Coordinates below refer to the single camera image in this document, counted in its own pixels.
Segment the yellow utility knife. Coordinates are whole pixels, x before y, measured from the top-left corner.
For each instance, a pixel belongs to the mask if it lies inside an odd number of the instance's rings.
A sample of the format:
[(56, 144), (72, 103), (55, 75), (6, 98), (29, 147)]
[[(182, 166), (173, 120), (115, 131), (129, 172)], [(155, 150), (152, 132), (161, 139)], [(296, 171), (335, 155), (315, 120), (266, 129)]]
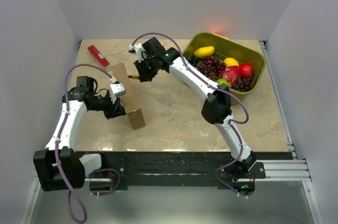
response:
[(129, 79), (139, 80), (139, 76), (129, 75), (128, 77), (129, 77)]

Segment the brown cardboard express box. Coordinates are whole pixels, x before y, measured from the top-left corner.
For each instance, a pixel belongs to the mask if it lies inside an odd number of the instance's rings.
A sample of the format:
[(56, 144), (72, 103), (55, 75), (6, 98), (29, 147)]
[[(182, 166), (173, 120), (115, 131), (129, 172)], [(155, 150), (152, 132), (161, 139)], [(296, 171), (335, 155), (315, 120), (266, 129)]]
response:
[(146, 123), (143, 112), (139, 105), (134, 87), (128, 77), (125, 65), (123, 63), (114, 65), (112, 67), (112, 75), (125, 87), (126, 93), (121, 97), (121, 100), (132, 128), (140, 129), (145, 127)]

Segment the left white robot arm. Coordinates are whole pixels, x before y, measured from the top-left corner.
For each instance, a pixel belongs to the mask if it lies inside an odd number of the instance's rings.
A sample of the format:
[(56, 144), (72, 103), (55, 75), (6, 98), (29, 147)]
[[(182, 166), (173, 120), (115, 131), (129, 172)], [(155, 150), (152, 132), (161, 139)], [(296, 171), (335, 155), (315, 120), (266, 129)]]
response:
[(96, 79), (88, 76), (77, 78), (76, 86), (62, 97), (62, 111), (57, 127), (42, 151), (36, 151), (33, 163), (43, 191), (66, 190), (70, 185), (81, 188), (85, 178), (93, 173), (103, 178), (109, 173), (109, 164), (101, 154), (89, 153), (79, 157), (74, 145), (83, 119), (88, 111), (101, 111), (107, 119), (126, 114), (121, 103), (125, 87), (112, 79), (104, 96), (97, 94)]

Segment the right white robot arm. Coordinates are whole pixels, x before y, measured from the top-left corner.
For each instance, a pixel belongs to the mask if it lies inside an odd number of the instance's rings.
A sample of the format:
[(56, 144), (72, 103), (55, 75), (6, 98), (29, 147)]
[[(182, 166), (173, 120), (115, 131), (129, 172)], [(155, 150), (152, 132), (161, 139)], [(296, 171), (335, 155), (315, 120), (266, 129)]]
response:
[(165, 49), (155, 37), (143, 44), (134, 41), (129, 52), (137, 56), (134, 65), (140, 81), (151, 81), (159, 70), (164, 70), (193, 89), (203, 100), (202, 117), (214, 125), (230, 147), (233, 160), (230, 162), (236, 174), (247, 178), (254, 172), (257, 157), (245, 143), (231, 110), (231, 99), (234, 95), (226, 84), (217, 84), (208, 79), (190, 65), (183, 56), (179, 46)]

